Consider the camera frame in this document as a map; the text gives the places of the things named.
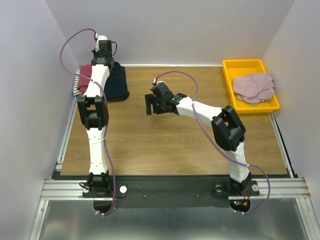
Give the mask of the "navy basketball jersey 23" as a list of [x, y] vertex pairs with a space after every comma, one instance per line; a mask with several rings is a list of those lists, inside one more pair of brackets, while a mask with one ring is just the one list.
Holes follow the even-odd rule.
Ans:
[[114, 62], [114, 66], [104, 86], [104, 94], [108, 102], [122, 102], [130, 95], [126, 70], [119, 62]]

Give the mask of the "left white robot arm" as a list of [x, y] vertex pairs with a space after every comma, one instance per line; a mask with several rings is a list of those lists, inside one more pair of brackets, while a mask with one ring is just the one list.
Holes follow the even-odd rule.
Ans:
[[112, 41], [106, 36], [97, 36], [96, 46], [92, 52], [89, 84], [83, 96], [77, 100], [80, 120], [88, 136], [90, 154], [88, 180], [83, 187], [92, 195], [108, 197], [111, 195], [111, 184], [104, 141], [109, 112], [104, 98], [104, 87], [114, 66]]

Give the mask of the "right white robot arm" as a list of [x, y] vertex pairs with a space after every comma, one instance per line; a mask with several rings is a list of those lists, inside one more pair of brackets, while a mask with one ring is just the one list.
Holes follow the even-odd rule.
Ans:
[[182, 93], [174, 95], [164, 82], [153, 85], [150, 90], [151, 93], [144, 96], [146, 114], [189, 117], [197, 120], [203, 131], [203, 124], [210, 126], [213, 145], [228, 160], [231, 192], [235, 195], [246, 192], [252, 179], [244, 151], [246, 129], [233, 107], [213, 107]]

